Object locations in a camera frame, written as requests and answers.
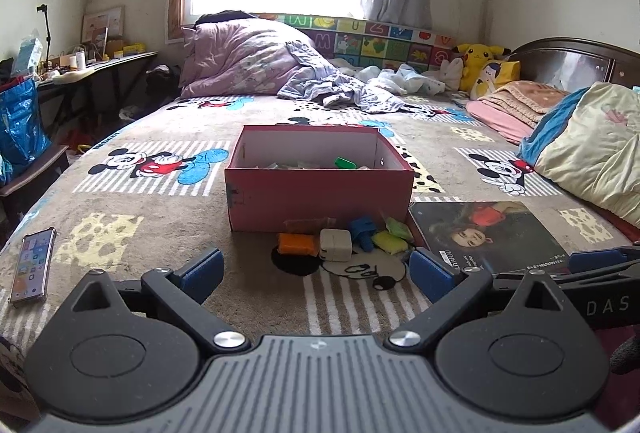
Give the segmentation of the box lid with portrait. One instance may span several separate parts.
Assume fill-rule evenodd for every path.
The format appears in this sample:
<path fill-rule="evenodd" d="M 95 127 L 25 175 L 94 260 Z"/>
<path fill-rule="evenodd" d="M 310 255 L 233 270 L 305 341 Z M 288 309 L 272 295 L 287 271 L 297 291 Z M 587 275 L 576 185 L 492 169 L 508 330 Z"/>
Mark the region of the box lid with portrait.
<path fill-rule="evenodd" d="M 451 266 L 568 271 L 570 256 L 521 202 L 416 202 L 410 215 L 427 249 Z"/>

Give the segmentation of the yellow packet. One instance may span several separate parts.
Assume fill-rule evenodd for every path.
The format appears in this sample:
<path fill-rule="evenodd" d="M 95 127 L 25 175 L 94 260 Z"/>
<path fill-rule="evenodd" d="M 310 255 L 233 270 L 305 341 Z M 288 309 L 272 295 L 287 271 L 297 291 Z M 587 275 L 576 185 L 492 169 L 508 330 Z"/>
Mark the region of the yellow packet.
<path fill-rule="evenodd" d="M 388 231 L 379 231 L 372 236 L 371 240 L 378 249 L 390 255 L 397 255 L 409 250 L 406 240 L 396 237 Z"/>

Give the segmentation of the green packet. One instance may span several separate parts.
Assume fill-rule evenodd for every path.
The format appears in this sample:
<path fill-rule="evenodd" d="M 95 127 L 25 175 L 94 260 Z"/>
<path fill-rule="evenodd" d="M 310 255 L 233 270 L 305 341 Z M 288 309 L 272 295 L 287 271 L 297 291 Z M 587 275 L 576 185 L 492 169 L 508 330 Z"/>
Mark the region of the green packet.
<path fill-rule="evenodd" d="M 386 231 L 388 231 L 390 235 L 398 239 L 404 240 L 408 243 L 412 243 L 414 241 L 410 228 L 404 222 L 393 219 L 393 217 L 386 217 L 385 227 Z"/>

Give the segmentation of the blue plastic bolt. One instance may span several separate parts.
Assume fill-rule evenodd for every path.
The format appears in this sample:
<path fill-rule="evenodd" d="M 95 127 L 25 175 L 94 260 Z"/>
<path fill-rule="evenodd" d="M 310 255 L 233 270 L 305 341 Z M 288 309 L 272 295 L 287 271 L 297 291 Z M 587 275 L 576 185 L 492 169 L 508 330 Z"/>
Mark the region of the blue plastic bolt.
<path fill-rule="evenodd" d="M 378 227 L 369 216 L 354 219 L 348 224 L 348 230 L 355 247 L 358 247 L 363 252 L 373 251 L 374 243 L 372 237 L 378 232 Z"/>

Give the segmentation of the white power adapter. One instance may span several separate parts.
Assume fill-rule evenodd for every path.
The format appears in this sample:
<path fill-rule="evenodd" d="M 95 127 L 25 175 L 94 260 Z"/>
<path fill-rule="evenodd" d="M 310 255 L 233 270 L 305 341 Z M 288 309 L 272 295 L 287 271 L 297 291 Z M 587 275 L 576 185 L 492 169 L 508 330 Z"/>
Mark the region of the white power adapter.
<path fill-rule="evenodd" d="M 324 261 L 348 262 L 352 256 L 352 236 L 345 229 L 324 228 L 319 235 L 319 250 Z"/>

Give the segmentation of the orange packet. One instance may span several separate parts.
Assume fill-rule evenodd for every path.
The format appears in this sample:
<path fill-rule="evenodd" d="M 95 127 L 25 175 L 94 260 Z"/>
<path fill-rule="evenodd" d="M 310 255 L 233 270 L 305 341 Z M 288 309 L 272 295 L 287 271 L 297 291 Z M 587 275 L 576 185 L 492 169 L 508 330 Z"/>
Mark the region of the orange packet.
<path fill-rule="evenodd" d="M 313 235 L 280 233 L 277 249 L 283 255 L 316 257 L 319 254 L 319 242 Z"/>

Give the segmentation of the pink cardboard box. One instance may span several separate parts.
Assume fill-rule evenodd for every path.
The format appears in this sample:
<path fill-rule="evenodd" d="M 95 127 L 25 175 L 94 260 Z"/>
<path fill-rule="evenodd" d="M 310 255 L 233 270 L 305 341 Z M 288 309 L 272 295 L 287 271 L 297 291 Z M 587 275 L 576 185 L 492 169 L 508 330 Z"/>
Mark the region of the pink cardboard box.
<path fill-rule="evenodd" d="M 338 156 L 358 165 L 341 170 Z M 232 231 L 278 233 L 295 222 L 406 217 L 413 168 L 375 127 L 247 125 L 224 170 Z"/>

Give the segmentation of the green item in box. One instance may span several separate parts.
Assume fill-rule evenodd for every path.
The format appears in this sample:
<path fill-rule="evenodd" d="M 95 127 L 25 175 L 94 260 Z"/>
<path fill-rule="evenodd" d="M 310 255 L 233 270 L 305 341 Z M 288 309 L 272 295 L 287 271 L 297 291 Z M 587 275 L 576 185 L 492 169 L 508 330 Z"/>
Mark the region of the green item in box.
<path fill-rule="evenodd" d="M 335 159 L 334 165 L 341 170 L 357 170 L 358 168 L 358 165 L 355 162 L 345 159 L 342 156 L 338 156 Z"/>

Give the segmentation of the pink folded blanket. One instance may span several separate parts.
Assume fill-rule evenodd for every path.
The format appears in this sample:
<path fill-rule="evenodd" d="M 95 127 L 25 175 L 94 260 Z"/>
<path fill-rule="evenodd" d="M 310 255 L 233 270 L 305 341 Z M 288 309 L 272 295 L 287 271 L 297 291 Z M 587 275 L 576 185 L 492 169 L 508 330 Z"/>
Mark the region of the pink folded blanket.
<path fill-rule="evenodd" d="M 513 145 L 533 135 L 541 119 L 565 97 L 566 90 L 532 82 L 512 81 L 477 100 L 465 110 Z"/>

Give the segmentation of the dark wooden headboard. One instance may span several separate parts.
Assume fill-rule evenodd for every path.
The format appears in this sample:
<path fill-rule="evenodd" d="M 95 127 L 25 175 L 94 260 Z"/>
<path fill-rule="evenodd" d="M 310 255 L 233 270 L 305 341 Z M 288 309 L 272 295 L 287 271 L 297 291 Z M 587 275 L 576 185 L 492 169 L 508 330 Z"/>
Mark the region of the dark wooden headboard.
<path fill-rule="evenodd" d="M 568 93 L 596 82 L 640 85 L 638 52 L 583 38 L 542 38 L 515 49 L 509 60 L 520 63 L 522 80 Z"/>

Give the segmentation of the crumpled grey floral sheet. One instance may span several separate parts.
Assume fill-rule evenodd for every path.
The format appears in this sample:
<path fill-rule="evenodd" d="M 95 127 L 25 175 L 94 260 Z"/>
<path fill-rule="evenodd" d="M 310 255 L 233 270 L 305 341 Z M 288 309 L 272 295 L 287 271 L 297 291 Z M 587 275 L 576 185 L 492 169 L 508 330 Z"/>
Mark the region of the crumpled grey floral sheet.
<path fill-rule="evenodd" d="M 302 42 L 287 42 L 286 48 L 299 69 L 279 90 L 279 98 L 316 102 L 325 108 L 352 106 L 367 113 L 394 113 L 412 110 L 405 101 L 409 95 L 446 92 L 444 82 L 405 63 L 396 71 L 369 66 L 352 73 L 333 66 Z"/>

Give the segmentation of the cluttered side desk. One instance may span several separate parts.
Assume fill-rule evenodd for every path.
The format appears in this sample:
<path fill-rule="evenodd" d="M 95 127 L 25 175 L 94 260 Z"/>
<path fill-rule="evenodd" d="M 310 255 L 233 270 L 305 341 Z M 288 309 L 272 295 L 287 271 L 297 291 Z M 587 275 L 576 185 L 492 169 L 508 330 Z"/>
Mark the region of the cluttered side desk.
<path fill-rule="evenodd" d="M 90 121 L 96 122 L 98 114 L 96 113 L 92 81 L 96 75 L 101 73 L 110 75 L 108 84 L 111 85 L 115 109 L 119 110 L 124 107 L 124 102 L 157 56 L 158 52 L 142 52 L 109 60 L 86 61 L 87 53 L 84 50 L 69 55 L 67 67 L 62 68 L 58 75 L 53 76 L 47 72 L 37 81 L 40 107 L 55 99 L 60 101 L 58 111 L 55 112 L 53 118 L 49 122 L 43 120 L 43 127 L 48 136 L 52 138 L 60 127 L 83 116 L 88 116 Z M 140 68 L 126 84 L 126 88 L 122 89 L 120 68 L 133 63 L 137 63 Z"/>

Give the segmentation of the Pikachu plush toy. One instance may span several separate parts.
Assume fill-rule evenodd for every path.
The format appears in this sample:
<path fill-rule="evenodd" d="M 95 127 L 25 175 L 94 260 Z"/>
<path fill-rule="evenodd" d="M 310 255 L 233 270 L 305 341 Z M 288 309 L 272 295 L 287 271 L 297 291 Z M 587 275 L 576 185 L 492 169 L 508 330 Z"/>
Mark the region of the Pikachu plush toy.
<path fill-rule="evenodd" d="M 497 58 L 509 56 L 511 51 L 506 47 L 487 46 L 484 44 L 459 44 L 453 50 L 463 62 L 459 89 L 469 92 L 480 76 L 486 64 Z"/>

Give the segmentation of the purple folded duvet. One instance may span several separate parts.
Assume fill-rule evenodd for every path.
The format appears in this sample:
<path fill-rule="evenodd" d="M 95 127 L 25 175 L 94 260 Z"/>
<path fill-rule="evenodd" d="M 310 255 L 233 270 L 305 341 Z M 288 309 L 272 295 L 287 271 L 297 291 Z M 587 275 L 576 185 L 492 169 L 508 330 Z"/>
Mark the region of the purple folded duvet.
<path fill-rule="evenodd" d="M 299 70 L 288 44 L 314 43 L 303 32 L 261 18 L 203 23 L 184 28 L 183 98 L 274 95 Z"/>

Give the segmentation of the colourful alphabet foam mat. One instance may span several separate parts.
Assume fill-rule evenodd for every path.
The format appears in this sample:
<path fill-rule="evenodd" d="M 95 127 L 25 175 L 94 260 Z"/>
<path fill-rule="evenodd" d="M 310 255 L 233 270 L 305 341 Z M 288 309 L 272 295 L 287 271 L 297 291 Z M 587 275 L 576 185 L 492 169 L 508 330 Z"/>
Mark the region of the colourful alphabet foam mat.
<path fill-rule="evenodd" d="M 407 63 L 419 72 L 438 70 L 450 60 L 454 39 L 428 29 L 381 21 L 312 15 L 257 14 L 304 32 L 326 59 L 343 59 L 355 67 L 397 69 Z"/>

